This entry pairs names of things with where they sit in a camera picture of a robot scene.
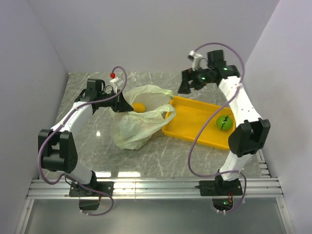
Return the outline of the fake yellow lemon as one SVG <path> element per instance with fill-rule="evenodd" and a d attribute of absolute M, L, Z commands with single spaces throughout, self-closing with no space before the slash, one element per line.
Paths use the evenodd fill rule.
<path fill-rule="evenodd" d="M 137 113 L 144 113 L 146 111 L 145 105 L 139 102 L 133 103 L 133 109 L 134 109 L 134 112 L 137 112 Z"/>

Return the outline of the pale green plastic bag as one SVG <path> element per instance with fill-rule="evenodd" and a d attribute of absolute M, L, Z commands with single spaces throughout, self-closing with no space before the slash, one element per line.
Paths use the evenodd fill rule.
<path fill-rule="evenodd" d="M 131 105 L 143 104 L 146 110 L 143 113 L 109 111 L 112 118 L 110 135 L 120 149 L 139 149 L 176 116 L 176 110 L 170 104 L 174 98 L 171 90 L 156 85 L 144 85 L 127 91 L 124 98 Z"/>

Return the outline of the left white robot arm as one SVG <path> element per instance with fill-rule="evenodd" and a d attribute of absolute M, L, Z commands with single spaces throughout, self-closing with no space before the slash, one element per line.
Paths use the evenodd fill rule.
<path fill-rule="evenodd" d="M 122 91 L 127 79 L 113 78 L 109 82 L 112 87 L 106 92 L 107 85 L 101 79 L 87 80 L 86 88 L 75 98 L 70 111 L 51 129 L 42 129 L 38 135 L 38 162 L 40 177 L 48 184 L 43 169 L 60 172 L 76 183 L 80 183 L 83 193 L 93 196 L 98 191 L 98 183 L 92 170 L 78 162 L 75 137 L 83 124 L 99 109 L 111 108 L 115 113 L 130 112 L 132 106 L 125 100 Z"/>

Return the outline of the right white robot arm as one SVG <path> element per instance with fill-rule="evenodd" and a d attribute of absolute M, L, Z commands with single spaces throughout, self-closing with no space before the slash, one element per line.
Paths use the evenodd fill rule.
<path fill-rule="evenodd" d="M 206 69 L 200 66 L 203 56 L 198 52 L 191 51 L 188 58 L 192 67 L 182 71 L 178 93 L 189 94 L 191 89 L 200 90 L 208 83 L 215 83 L 225 96 L 226 105 L 235 119 L 235 130 L 228 138 L 229 154 L 214 176 L 214 188 L 217 193 L 225 195 L 232 188 L 231 182 L 239 178 L 239 173 L 250 157 L 263 148 L 271 124 L 253 107 L 243 87 L 242 75 L 236 66 L 226 63 L 223 50 L 207 53 Z"/>

